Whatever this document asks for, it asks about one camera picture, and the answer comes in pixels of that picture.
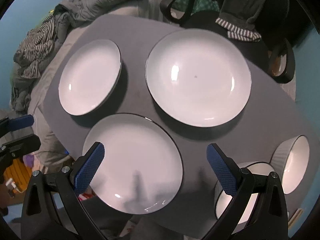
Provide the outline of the small white ribbed bowl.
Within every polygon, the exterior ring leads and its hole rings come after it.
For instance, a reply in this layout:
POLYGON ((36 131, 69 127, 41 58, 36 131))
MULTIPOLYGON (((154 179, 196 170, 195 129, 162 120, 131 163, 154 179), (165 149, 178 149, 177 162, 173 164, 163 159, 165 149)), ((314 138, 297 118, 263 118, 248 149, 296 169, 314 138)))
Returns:
POLYGON ((308 167, 309 157, 310 146, 304 135, 285 140, 276 148, 270 165, 279 175, 284 194, 291 194, 298 187, 308 167))

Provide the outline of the small white plate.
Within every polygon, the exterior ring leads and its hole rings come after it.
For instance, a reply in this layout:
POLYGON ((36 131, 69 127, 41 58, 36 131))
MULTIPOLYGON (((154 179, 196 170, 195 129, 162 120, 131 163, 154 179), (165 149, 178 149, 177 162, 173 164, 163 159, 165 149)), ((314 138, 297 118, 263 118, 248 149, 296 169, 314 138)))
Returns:
POLYGON ((59 81, 59 100, 70 115, 98 108, 114 90, 122 69, 119 47, 95 40, 79 48, 66 63, 59 81))

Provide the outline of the medium white plate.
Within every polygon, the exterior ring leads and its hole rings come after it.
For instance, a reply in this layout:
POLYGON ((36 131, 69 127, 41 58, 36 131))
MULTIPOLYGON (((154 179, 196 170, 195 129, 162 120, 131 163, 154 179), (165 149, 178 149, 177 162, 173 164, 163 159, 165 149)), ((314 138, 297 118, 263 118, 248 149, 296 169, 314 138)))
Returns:
POLYGON ((105 155, 90 187, 108 206, 146 215, 168 205, 178 193, 183 164, 175 142, 152 120, 114 114, 89 131, 82 151, 100 142, 105 155))

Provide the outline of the large white plate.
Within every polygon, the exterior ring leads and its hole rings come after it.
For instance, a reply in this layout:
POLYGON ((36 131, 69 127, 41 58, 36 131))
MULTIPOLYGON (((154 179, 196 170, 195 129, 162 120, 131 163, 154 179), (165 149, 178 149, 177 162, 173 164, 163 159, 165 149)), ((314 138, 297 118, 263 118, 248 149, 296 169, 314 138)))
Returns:
POLYGON ((240 50, 203 29, 178 30, 161 38, 146 60, 145 79, 153 100, 167 115, 203 128, 240 114, 252 87, 240 50))

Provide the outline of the striped grey cloth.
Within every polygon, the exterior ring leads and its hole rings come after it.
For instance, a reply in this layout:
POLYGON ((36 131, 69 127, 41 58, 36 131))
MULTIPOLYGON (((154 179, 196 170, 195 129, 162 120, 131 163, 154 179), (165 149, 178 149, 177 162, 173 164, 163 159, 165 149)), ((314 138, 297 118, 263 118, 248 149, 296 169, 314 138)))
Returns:
POLYGON ((14 62, 19 64, 19 74, 25 79, 40 77, 40 63, 54 48, 55 20, 49 14, 42 23, 28 31, 14 54, 14 62))

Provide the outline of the black office chair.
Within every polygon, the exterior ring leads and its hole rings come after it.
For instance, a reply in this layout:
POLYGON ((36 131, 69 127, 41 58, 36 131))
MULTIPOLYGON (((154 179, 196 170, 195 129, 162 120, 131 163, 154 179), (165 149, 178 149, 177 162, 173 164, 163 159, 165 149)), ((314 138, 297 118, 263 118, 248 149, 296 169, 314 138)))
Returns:
POLYGON ((286 39, 290 0, 212 0, 220 10, 193 13, 195 0, 162 0, 160 10, 172 23, 210 30, 229 39, 249 61, 278 83, 295 75, 295 56, 286 39))

